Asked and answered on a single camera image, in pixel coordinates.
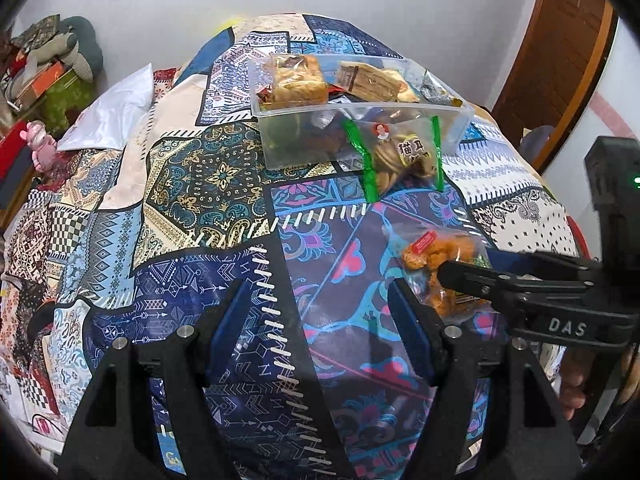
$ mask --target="patterned bedspread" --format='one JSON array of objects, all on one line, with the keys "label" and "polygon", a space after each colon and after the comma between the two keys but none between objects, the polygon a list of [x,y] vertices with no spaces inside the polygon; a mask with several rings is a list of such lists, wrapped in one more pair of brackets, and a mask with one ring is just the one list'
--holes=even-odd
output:
[{"label": "patterned bedspread", "polygon": [[[383,228],[432,222],[501,249],[575,253],[564,208],[480,119],[444,158],[443,193],[409,179],[367,206],[352,164],[268,170],[246,62],[273,52],[400,57],[320,16],[224,30],[183,70],[156,72],[156,100],[123,152],[78,153],[71,177],[32,191],[6,233],[0,394],[41,442],[64,441],[115,338],[165,338],[245,278],[252,307],[205,391],[240,473],[398,478],[434,392],[389,314],[401,270]],[[491,337],[499,321],[467,323]],[[166,466],[184,472],[162,381],[151,390]],[[487,391],[479,381],[470,443]]]}]

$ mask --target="wooden door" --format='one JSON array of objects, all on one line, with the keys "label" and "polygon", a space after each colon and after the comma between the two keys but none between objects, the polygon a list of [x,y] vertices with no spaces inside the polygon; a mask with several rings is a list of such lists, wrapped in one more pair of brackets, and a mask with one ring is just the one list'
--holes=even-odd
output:
[{"label": "wooden door", "polygon": [[[583,79],[601,26],[609,31],[610,23],[603,24],[606,6],[606,0],[536,1],[518,57],[492,110],[514,146],[520,145],[523,128],[558,126],[581,84],[590,86]],[[575,108],[572,114],[579,116],[582,110]]]}]

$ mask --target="door frame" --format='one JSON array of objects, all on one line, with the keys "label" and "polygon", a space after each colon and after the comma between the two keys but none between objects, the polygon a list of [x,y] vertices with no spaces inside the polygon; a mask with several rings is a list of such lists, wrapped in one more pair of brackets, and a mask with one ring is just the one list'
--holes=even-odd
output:
[{"label": "door frame", "polygon": [[[536,0],[534,3],[529,25],[527,26],[527,31],[525,32],[522,44],[520,45],[518,55],[513,62],[513,67],[511,68],[507,81],[502,87],[500,96],[495,102],[492,111],[504,106],[511,88],[517,81],[518,72],[520,71],[522,63],[526,58],[527,51],[533,42],[533,31],[538,19],[540,18],[543,1],[544,0]],[[609,0],[606,0],[602,21],[600,22],[600,30],[596,37],[596,43],[593,47],[593,52],[591,53],[591,57],[587,63],[584,74],[582,75],[582,79],[578,84],[578,88],[569,101],[564,114],[560,117],[558,126],[553,130],[549,140],[533,161],[532,166],[537,172],[541,173],[551,163],[554,156],[556,156],[556,153],[558,153],[564,142],[569,137],[569,134],[571,134],[571,131],[582,115],[582,112],[587,107],[589,99],[593,95],[598,81],[600,80],[600,75],[602,74],[607,58],[609,57],[609,51],[611,50],[611,44],[613,42],[613,37],[615,36],[617,24],[618,16],[613,10]]]},{"label": "door frame", "polygon": [[591,96],[593,96],[596,86],[598,86],[600,82],[600,76],[607,63],[607,59],[609,59],[609,52],[611,51],[611,45],[613,44],[613,38],[616,35],[617,28],[618,15],[615,10],[613,10],[610,1],[605,0],[600,30],[598,31],[596,43],[593,46],[587,67],[584,69],[580,83],[578,83],[578,88],[571,98],[571,101],[569,101],[564,114],[560,117],[558,126],[553,130],[548,141],[533,161],[532,166],[538,173],[545,171],[548,165],[551,164],[551,161],[554,160],[554,157],[569,138],[582,113],[589,105]]}]

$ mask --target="green packaging strip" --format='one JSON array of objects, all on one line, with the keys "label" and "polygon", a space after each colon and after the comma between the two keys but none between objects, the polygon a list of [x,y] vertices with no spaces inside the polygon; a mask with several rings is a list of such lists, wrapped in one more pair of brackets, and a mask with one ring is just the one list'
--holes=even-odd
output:
[{"label": "green packaging strip", "polygon": [[360,129],[351,119],[345,119],[343,124],[344,130],[347,132],[347,138],[351,145],[362,156],[362,184],[364,188],[364,199],[368,204],[377,202],[378,186],[376,185],[376,171],[373,169],[373,159],[369,150],[362,143]]},{"label": "green packaging strip", "polygon": [[444,192],[444,172],[442,171],[442,134],[440,133],[440,118],[435,115],[431,118],[433,126],[433,143],[436,145],[436,189]]}]

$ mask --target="human hand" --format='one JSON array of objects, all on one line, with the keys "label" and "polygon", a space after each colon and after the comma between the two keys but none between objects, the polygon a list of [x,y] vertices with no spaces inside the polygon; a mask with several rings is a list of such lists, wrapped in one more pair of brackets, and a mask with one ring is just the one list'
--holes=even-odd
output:
[{"label": "human hand", "polygon": [[[622,375],[626,377],[628,368],[634,352],[631,348],[622,354],[620,366],[622,367]],[[584,406],[586,396],[583,393],[584,384],[589,378],[591,365],[595,353],[591,350],[582,348],[569,348],[562,358],[560,365],[560,376],[562,383],[560,386],[560,403],[562,404],[562,412],[567,420],[571,420],[575,410]],[[638,392],[638,384],[640,384],[640,358],[634,360],[634,367],[629,374],[628,380],[620,391],[618,403],[624,404]]]},{"label": "human hand", "polygon": [[595,353],[583,348],[568,348],[560,364],[560,403],[566,420],[571,420],[575,410],[584,406],[584,383],[591,372]]}]

